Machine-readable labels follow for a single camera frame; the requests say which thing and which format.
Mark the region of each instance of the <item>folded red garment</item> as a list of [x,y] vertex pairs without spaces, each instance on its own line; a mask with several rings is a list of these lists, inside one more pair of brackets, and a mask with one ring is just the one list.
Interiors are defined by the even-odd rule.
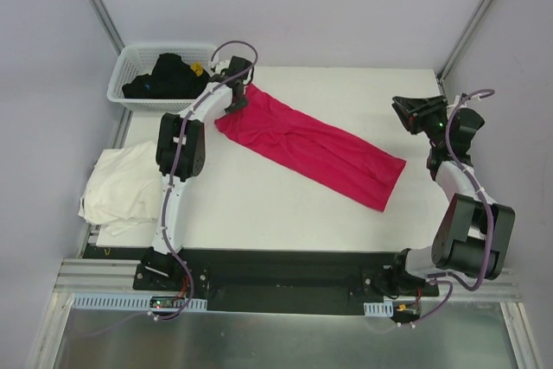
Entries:
[[405,167],[372,144],[293,110],[254,85],[248,105],[215,125],[233,142],[356,200],[384,211]]

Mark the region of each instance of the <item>laundry basket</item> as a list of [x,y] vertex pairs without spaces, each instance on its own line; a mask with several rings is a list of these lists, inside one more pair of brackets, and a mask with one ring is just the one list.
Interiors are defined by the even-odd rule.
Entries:
[[137,75],[151,73],[160,54],[172,53],[181,56],[188,65],[199,62],[209,71],[208,63],[215,47],[193,43],[143,43],[125,47],[113,69],[107,98],[120,103],[132,111],[179,112],[193,102],[192,99],[126,99],[123,86]]

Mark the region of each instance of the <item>white table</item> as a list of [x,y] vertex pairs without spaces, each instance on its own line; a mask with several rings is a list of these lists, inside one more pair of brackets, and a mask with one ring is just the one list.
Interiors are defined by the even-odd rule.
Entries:
[[[254,83],[276,99],[407,160],[384,213],[231,142],[206,127],[207,160],[194,187],[189,248],[401,251],[430,245],[448,206],[426,169],[424,134],[413,137],[391,97],[439,94],[431,70],[259,67]],[[162,114],[135,112],[125,146],[156,140]],[[149,246],[151,227],[97,245]]]

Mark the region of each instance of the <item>yellow object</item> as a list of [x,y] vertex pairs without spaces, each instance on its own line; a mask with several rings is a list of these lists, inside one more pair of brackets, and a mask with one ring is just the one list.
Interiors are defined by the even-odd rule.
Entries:
[[190,66],[190,69],[192,69],[197,76],[201,76],[204,73],[204,68],[201,67],[201,64],[199,62],[195,62]]

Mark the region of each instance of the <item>pink towel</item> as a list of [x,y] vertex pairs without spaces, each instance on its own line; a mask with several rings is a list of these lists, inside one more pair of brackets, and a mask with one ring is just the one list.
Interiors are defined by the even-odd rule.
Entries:
[[356,200],[384,211],[405,160],[324,124],[254,85],[248,105],[215,121],[233,142]]

